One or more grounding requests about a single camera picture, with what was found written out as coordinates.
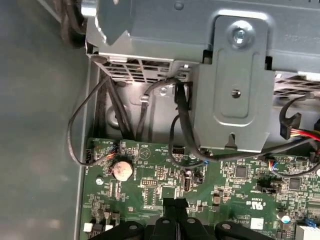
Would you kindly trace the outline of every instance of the white connector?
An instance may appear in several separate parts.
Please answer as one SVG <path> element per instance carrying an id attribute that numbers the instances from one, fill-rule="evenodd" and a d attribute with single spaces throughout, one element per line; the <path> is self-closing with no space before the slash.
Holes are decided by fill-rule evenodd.
<path id="1" fill-rule="evenodd" d="M 295 240 L 320 240 L 320 229 L 311 226 L 296 226 Z"/>
<path id="2" fill-rule="evenodd" d="M 93 226 L 94 226 L 93 223 L 85 222 L 84 225 L 83 225 L 83 231 L 85 233 L 90 233 L 92 231 Z"/>

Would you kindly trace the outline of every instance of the colorful wire bundle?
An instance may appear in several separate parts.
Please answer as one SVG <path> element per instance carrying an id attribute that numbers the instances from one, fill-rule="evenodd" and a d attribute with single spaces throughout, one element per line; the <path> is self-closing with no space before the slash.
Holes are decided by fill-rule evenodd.
<path id="1" fill-rule="evenodd" d="M 304 137 L 309 137 L 317 141 L 320 141 L 319 135 L 320 135 L 320 132 L 316 130 L 307 131 L 307 130 L 294 129 L 294 128 L 291 129 L 291 137 L 304 136 Z"/>
<path id="2" fill-rule="evenodd" d="M 274 171 L 275 170 L 275 167 L 277 165 L 277 162 L 275 161 L 269 161 L 269 171 Z"/>

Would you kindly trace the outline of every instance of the capacitor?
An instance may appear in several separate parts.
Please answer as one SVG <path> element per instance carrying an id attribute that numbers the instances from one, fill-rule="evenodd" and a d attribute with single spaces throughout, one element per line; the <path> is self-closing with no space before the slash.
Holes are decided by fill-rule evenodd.
<path id="1" fill-rule="evenodd" d="M 112 174 L 118 181 L 125 182 L 134 173 L 134 167 L 127 161 L 118 161 L 112 167 Z"/>
<path id="2" fill-rule="evenodd" d="M 284 224 L 288 224 L 291 221 L 290 216 L 288 216 L 284 211 L 279 211 L 276 215 L 276 218 Z"/>

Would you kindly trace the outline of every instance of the red wire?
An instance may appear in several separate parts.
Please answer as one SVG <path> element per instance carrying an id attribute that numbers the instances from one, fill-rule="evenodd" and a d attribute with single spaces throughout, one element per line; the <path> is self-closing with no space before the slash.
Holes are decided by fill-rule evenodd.
<path id="1" fill-rule="evenodd" d="M 320 142 L 320 138 L 317 137 L 317 136 L 315 136 L 315 135 L 313 135 L 312 133 L 305 132 L 305 131 L 301 131 L 301 130 L 297 130 L 297 129 L 292 129 L 291 132 L 294 133 L 294 134 L 300 134 L 300 135 L 302 135 L 302 136 L 315 139 L 315 140 L 317 140 L 317 141 Z"/>

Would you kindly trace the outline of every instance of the small black component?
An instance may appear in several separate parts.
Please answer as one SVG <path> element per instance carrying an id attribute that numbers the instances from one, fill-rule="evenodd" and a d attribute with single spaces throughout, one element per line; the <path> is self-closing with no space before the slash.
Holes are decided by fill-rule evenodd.
<path id="1" fill-rule="evenodd" d="M 116 219 L 120 218 L 120 213 L 119 212 L 113 212 L 111 216 L 112 216 L 112 219 L 116 220 Z"/>
<path id="2" fill-rule="evenodd" d="M 262 193 L 274 195 L 281 192 L 282 184 L 281 178 L 261 178 L 257 181 L 256 189 Z"/>
<path id="3" fill-rule="evenodd" d="M 204 177 L 202 176 L 201 172 L 196 171 L 194 173 L 194 183 L 195 184 L 202 184 L 204 182 Z"/>
<path id="4" fill-rule="evenodd" d="M 300 178 L 290 178 L 289 180 L 289 189 L 291 190 L 299 190 L 300 189 L 301 180 Z"/>
<path id="5" fill-rule="evenodd" d="M 220 211 L 220 205 L 219 204 L 212 204 L 212 210 L 219 212 Z"/>
<path id="6" fill-rule="evenodd" d="M 236 166 L 235 177 L 245 179 L 247 177 L 247 168 L 245 166 Z"/>
<path id="7" fill-rule="evenodd" d="M 93 224 L 92 227 L 92 231 L 93 232 L 98 232 L 98 233 L 102 233 L 102 231 L 104 230 L 104 226 L 102 224 Z"/>
<path id="8" fill-rule="evenodd" d="M 297 162 L 305 162 L 307 161 L 307 159 L 303 156 L 297 156 L 296 159 L 295 159 Z"/>
<path id="9" fill-rule="evenodd" d="M 95 149 L 94 148 L 87 148 L 85 150 L 85 162 L 87 164 L 91 164 L 95 161 Z"/>
<path id="10" fill-rule="evenodd" d="M 185 147 L 184 146 L 173 146 L 172 154 L 185 154 Z"/>
<path id="11" fill-rule="evenodd" d="M 277 230 L 276 231 L 275 239 L 276 240 L 282 240 L 282 231 L 281 230 Z"/>
<path id="12" fill-rule="evenodd" d="M 313 129 L 316 130 L 316 131 L 320 131 L 320 118 L 314 124 Z"/>

